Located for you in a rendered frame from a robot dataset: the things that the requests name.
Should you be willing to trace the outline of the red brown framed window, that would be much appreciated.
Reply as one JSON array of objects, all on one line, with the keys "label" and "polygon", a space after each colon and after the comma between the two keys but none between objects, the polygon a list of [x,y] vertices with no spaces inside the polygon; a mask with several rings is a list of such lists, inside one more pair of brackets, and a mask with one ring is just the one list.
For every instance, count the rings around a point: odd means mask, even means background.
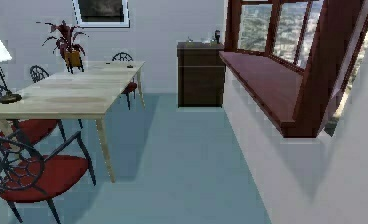
[{"label": "red brown framed window", "polygon": [[[307,23],[314,2],[319,19],[305,67],[274,54],[284,4],[306,4]],[[238,47],[245,6],[271,7],[263,51]],[[368,0],[228,0],[221,60],[285,138],[315,138],[338,109],[368,31]]]}]

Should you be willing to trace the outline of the pale wooden dining table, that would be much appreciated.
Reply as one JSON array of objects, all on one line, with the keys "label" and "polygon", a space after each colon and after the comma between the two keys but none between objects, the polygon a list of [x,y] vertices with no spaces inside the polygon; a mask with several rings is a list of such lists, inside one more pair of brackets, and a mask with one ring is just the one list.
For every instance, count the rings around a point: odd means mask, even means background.
[{"label": "pale wooden dining table", "polygon": [[22,99],[11,104],[0,103],[0,129],[12,132],[10,119],[92,119],[111,180],[112,169],[105,128],[108,109],[133,78],[141,76],[142,61],[87,61],[77,74],[55,73],[19,91]]}]

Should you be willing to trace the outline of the red leaf potted plant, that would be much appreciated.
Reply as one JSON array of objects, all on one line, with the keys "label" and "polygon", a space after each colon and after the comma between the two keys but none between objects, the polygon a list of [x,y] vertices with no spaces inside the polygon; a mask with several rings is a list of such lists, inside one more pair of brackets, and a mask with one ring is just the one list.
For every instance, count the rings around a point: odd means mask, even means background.
[{"label": "red leaf potted plant", "polygon": [[46,25],[50,26],[50,32],[53,33],[58,31],[59,37],[49,36],[44,42],[54,39],[55,48],[54,51],[59,50],[61,57],[63,58],[67,71],[71,74],[74,73],[74,69],[77,68],[79,71],[84,71],[84,65],[82,56],[86,55],[84,48],[75,42],[78,35],[84,35],[82,31],[76,31],[76,26],[69,26],[65,21],[62,21],[59,25],[46,22]]}]

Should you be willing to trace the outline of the white framed wall picture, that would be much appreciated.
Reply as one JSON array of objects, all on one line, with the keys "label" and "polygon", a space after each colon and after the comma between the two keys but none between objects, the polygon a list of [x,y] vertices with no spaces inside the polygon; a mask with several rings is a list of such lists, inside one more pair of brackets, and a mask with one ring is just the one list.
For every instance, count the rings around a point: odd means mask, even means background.
[{"label": "white framed wall picture", "polygon": [[76,24],[84,28],[129,28],[128,0],[72,0]]}]

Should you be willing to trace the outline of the dark brown wooden cabinet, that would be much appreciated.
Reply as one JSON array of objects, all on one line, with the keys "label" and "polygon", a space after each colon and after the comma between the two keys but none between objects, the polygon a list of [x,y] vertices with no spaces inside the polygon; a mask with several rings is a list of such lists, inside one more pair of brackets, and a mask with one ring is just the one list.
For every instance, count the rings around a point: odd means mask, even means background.
[{"label": "dark brown wooden cabinet", "polygon": [[223,49],[222,44],[177,44],[179,107],[222,106],[225,64],[219,52]]}]

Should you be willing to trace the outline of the black chair with red seat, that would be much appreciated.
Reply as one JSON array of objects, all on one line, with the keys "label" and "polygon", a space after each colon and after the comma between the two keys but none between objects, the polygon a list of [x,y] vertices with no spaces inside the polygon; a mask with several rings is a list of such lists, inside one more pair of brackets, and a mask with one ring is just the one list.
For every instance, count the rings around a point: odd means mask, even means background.
[{"label": "black chair with red seat", "polygon": [[[112,57],[113,61],[132,61],[133,58],[130,54],[126,53],[126,52],[119,52],[117,54],[115,54]],[[131,109],[131,103],[130,103],[130,94],[135,94],[135,90],[137,89],[137,84],[134,81],[131,81],[127,87],[125,88],[125,90],[122,92],[123,95],[126,96],[126,100],[127,100],[127,105],[128,105],[128,109]]]},{"label": "black chair with red seat", "polygon": [[41,66],[33,65],[30,67],[30,76],[34,83],[39,82],[45,78],[48,78],[50,74]]},{"label": "black chair with red seat", "polygon": [[[0,98],[7,93],[7,88],[0,84]],[[18,127],[28,137],[32,145],[51,134],[58,127],[64,141],[67,140],[63,123],[60,119],[28,119],[20,120]]]},{"label": "black chair with red seat", "polygon": [[49,155],[19,140],[19,130],[0,136],[0,198],[10,207],[19,223],[22,217],[16,204],[45,201],[56,223],[61,224],[53,199],[72,188],[90,174],[96,175],[90,154],[80,131],[75,132]]}]

